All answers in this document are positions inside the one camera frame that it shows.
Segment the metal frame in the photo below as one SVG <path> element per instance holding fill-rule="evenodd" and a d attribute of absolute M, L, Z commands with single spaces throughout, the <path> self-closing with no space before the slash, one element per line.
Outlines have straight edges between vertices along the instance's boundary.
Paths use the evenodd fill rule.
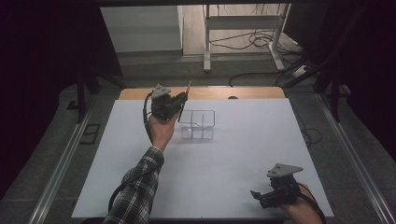
<path fill-rule="evenodd" d="M 269 50 L 273 56 L 278 71 L 285 70 L 279 53 L 277 43 L 280 33 L 282 33 L 286 14 L 290 4 L 286 4 L 280 15 L 263 16 L 210 16 L 210 5 L 206 5 L 205 16 L 205 50 L 204 50 L 204 71 L 210 72 L 210 42 L 209 33 L 211 30 L 251 30 L 251 29 L 274 29 L 274 41 L 270 43 Z"/>
<path fill-rule="evenodd" d="M 341 147 L 346 153 L 346 157 L 348 158 L 353 170 L 355 171 L 356 176 L 361 182 L 361 185 L 364 188 L 364 191 L 366 192 L 368 198 L 370 199 L 373 208 L 378 214 L 378 217 L 381 219 L 381 223 L 396 223 L 395 217 L 391 213 L 385 197 L 382 195 L 378 185 L 370 177 L 368 171 L 363 165 L 363 162 L 361 161 L 361 158 L 356 152 L 357 150 L 353 147 L 352 142 L 347 137 L 347 134 L 344 131 L 342 124 L 333 117 L 332 112 L 329 110 L 330 106 L 326 99 L 326 96 L 324 95 L 324 93 L 316 94 L 316 96 L 318 97 L 318 101 L 323 109 L 323 112 L 326 115 L 326 118 L 329 121 L 330 125 L 332 126 L 332 130 L 334 131 Z"/>
<path fill-rule="evenodd" d="M 81 123 L 78 123 L 76 129 L 73 132 L 67 146 L 64 149 L 64 153 L 59 159 L 58 163 L 55 166 L 55 169 L 52 172 L 52 175 L 49 178 L 49 182 L 47 186 L 44 188 L 43 193 L 38 200 L 37 205 L 35 206 L 35 210 L 33 211 L 28 223 L 44 223 L 44 220 L 47 217 L 47 213 L 50 210 L 53 200 L 55 199 L 55 195 L 58 192 L 59 187 L 61 186 L 62 180 L 64 179 L 64 175 L 69 167 L 70 161 L 73 158 L 73 155 L 78 146 L 78 142 L 84 133 L 85 127 L 87 126 L 88 120 L 91 117 L 92 108 L 96 102 L 96 95 L 91 96 L 88 100 L 88 109 Z"/>

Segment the aluminum rail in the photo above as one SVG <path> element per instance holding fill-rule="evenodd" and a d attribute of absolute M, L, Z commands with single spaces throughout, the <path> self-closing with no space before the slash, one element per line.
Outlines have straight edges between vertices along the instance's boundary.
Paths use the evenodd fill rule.
<path fill-rule="evenodd" d="M 82 121 L 77 124 L 75 130 L 73 131 L 73 134 L 64 149 L 64 153 L 56 164 L 55 169 L 53 170 L 52 175 L 49 178 L 49 182 L 44 188 L 43 193 L 41 194 L 40 199 L 35 206 L 35 210 L 33 211 L 32 216 L 29 219 L 29 224 L 41 224 L 44 222 L 55 198 L 55 195 L 58 192 L 59 187 L 61 186 L 62 180 L 64 179 L 64 175 L 66 174 L 70 161 L 72 160 L 73 155 L 76 151 L 78 142 L 82 134 L 84 133 L 88 120 L 90 119 L 92 108 L 96 102 L 96 98 L 97 96 L 93 95 L 88 99 L 86 114 Z"/>
<path fill-rule="evenodd" d="M 374 180 L 370 177 L 366 168 L 363 165 L 359 155 L 356 153 L 353 144 L 347 137 L 346 132 L 343 129 L 343 126 L 340 122 L 337 122 L 332 116 L 329 108 L 329 103 L 326 99 L 326 96 L 322 94 L 317 94 L 318 100 L 321 104 L 321 107 L 326 115 L 327 120 L 330 122 L 332 129 L 334 130 L 335 135 L 337 136 L 338 141 L 341 144 L 344 152 L 346 153 L 346 157 L 348 158 L 353 170 L 356 173 L 361 185 L 363 186 L 369 200 L 371 201 L 375 211 L 378 214 L 378 217 L 381 219 L 381 222 L 384 224 L 395 224 L 395 218 L 393 214 L 390 212 L 387 201 L 382 195 L 379 187 L 376 185 Z"/>

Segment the transparent box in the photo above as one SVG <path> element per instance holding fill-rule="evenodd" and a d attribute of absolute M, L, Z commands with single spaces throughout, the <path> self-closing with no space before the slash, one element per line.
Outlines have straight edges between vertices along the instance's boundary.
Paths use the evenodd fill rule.
<path fill-rule="evenodd" d="M 180 116 L 181 138 L 213 139 L 214 110 L 183 110 Z"/>

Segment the plaid shirt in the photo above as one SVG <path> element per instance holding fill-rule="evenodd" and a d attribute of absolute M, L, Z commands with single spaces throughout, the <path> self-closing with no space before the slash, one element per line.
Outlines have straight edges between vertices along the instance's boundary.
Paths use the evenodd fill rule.
<path fill-rule="evenodd" d="M 116 198 L 104 223 L 149 223 L 149 214 L 157 191 L 158 175 L 162 165 L 163 153 L 155 147 L 150 147 L 136 167 L 125 174 L 122 183 L 149 169 L 157 166 L 159 168 L 128 184 Z"/>

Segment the white table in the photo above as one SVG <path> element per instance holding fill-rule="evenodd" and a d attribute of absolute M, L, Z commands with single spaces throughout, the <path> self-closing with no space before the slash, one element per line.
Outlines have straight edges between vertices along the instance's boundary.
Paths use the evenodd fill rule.
<path fill-rule="evenodd" d="M 106 215 L 113 190 L 149 147 L 142 108 L 142 100 L 114 104 L 72 217 Z M 151 218 L 286 218 L 279 208 L 262 209 L 249 192 L 272 191 L 266 172 L 277 162 L 304 167 L 295 178 L 333 217 L 288 99 L 189 100 L 185 109 L 216 111 L 214 139 L 181 139 L 177 125 Z"/>

